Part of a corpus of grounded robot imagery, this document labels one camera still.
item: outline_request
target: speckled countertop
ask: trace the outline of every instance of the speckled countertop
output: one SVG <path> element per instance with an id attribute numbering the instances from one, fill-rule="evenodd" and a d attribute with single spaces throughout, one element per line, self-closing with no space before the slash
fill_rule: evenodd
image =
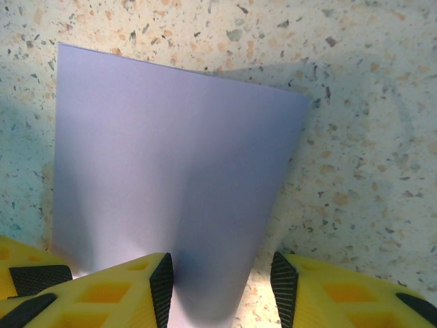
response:
<path id="1" fill-rule="evenodd" d="M 235 327 L 278 327 L 276 249 L 437 303 L 436 0 L 2 0 L 0 233 L 50 240 L 57 43 L 314 102 Z"/>

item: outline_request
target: paper sheet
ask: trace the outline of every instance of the paper sheet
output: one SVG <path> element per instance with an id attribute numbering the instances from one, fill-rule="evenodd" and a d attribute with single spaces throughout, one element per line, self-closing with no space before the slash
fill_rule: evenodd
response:
<path id="1" fill-rule="evenodd" d="M 169 327 L 230 327 L 309 100 L 59 45 L 53 249 L 170 251 Z"/>

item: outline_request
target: black rubber tip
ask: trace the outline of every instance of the black rubber tip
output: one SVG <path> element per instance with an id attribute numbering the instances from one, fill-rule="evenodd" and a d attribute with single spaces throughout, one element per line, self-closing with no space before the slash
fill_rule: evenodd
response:
<path id="1" fill-rule="evenodd" d="M 292 328 L 298 291 L 298 271 L 279 252 L 273 256 L 270 272 L 274 299 L 282 328 Z"/>
<path id="2" fill-rule="evenodd" d="M 53 293 L 43 294 L 22 302 L 0 319 L 0 328 L 23 328 L 56 300 Z"/>
<path id="3" fill-rule="evenodd" d="M 73 279 L 66 265 L 13 267 L 9 268 L 9 272 L 19 297 L 36 295 L 46 288 Z"/>
<path id="4" fill-rule="evenodd" d="M 173 282 L 173 262 L 170 253 L 167 253 L 150 276 L 150 289 L 158 328 L 166 328 L 169 322 Z"/>
<path id="5" fill-rule="evenodd" d="M 437 307 L 425 299 L 399 292 L 397 298 L 404 302 L 409 308 L 413 309 L 419 316 L 426 319 L 431 325 L 437 327 Z"/>

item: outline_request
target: granite countertop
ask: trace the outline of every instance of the granite countertop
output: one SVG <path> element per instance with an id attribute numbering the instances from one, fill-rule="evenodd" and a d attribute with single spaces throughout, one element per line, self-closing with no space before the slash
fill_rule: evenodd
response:
<path id="1" fill-rule="evenodd" d="M 50 243 L 57 43 L 314 100 L 235 327 L 279 327 L 293 250 L 437 303 L 436 0 L 4 0 L 0 233 Z"/>

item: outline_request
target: terrazzo surface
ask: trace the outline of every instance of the terrazzo surface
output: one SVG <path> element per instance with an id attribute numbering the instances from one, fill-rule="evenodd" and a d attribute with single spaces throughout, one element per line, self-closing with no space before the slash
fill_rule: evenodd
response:
<path id="1" fill-rule="evenodd" d="M 277 249 L 437 303 L 436 0 L 1 0 L 0 233 L 45 249 L 58 42 L 313 99 L 234 327 L 280 327 Z"/>

